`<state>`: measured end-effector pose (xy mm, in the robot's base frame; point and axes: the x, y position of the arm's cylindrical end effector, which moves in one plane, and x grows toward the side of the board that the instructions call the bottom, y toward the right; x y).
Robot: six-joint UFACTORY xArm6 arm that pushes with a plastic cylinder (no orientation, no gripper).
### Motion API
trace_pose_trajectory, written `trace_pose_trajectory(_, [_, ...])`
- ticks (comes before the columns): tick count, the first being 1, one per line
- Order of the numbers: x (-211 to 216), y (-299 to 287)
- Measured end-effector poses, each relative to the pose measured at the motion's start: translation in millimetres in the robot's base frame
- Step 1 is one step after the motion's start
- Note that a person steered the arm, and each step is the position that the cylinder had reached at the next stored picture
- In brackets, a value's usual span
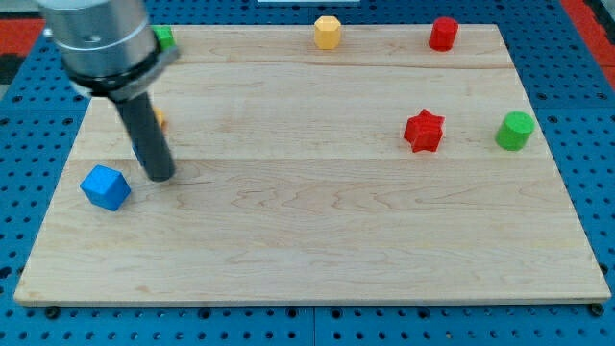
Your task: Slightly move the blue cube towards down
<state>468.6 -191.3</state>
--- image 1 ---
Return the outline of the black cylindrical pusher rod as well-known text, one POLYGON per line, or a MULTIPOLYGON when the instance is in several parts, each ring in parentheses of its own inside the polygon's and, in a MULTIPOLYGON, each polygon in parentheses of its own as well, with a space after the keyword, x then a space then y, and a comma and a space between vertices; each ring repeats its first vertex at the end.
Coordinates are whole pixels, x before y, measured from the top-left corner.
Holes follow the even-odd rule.
POLYGON ((153 182, 165 182, 175 164, 147 92, 114 103, 131 139, 137 160, 153 182))

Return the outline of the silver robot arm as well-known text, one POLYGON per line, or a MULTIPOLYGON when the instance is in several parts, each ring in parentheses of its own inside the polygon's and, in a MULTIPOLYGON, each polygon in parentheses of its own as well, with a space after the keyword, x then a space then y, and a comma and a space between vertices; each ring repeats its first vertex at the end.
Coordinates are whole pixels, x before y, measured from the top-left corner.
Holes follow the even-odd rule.
POLYGON ((139 0, 37 0, 71 85, 116 107, 147 177, 169 180, 171 151, 148 87, 179 56, 168 28, 152 26, 139 0))

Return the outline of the green block behind arm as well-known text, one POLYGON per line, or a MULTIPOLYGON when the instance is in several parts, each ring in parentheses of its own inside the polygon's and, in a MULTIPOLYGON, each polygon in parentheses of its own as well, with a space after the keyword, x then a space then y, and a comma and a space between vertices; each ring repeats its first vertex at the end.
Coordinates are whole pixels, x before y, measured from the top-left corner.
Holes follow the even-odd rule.
POLYGON ((152 25, 153 32, 158 41, 158 46, 161 51, 166 51, 176 45, 173 36, 172 28, 168 25, 152 25))

